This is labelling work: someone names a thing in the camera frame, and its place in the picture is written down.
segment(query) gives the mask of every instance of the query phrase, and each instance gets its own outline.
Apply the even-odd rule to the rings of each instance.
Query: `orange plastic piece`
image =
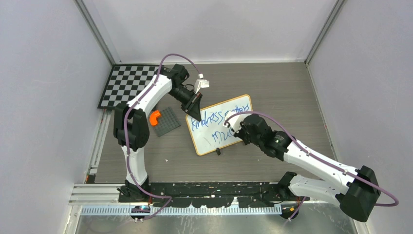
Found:
[[[149,117],[149,122],[152,126],[155,126],[158,124],[158,118],[161,116],[161,113],[159,111],[154,111],[150,117]]]

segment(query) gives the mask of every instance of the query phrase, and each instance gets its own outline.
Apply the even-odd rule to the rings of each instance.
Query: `checkerboard black frame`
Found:
[[[99,109],[113,110],[135,98],[149,83],[159,65],[117,64],[112,67],[99,101]]]

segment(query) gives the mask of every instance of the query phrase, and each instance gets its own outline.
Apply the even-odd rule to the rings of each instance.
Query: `orange connector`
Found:
[[[161,113],[159,111],[154,111],[150,117],[149,117],[149,122],[152,126],[155,126],[158,124],[158,118],[161,116]]]

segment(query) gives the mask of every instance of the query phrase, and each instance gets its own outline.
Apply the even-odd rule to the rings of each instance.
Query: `white wall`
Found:
[[[304,60],[336,2],[84,1],[123,63],[159,62],[168,53],[194,61]]]
[[[58,234],[110,65],[72,0],[0,4],[0,233]]]
[[[347,1],[310,63],[338,156],[400,199],[373,209],[378,234],[413,230],[412,12],[408,0]]]

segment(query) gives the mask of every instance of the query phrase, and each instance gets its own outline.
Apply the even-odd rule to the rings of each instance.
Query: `gray baseplate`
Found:
[[[160,111],[160,113],[161,116],[158,118],[158,124],[154,126],[155,133],[158,137],[181,126],[181,123],[172,108],[168,107],[165,110]]]

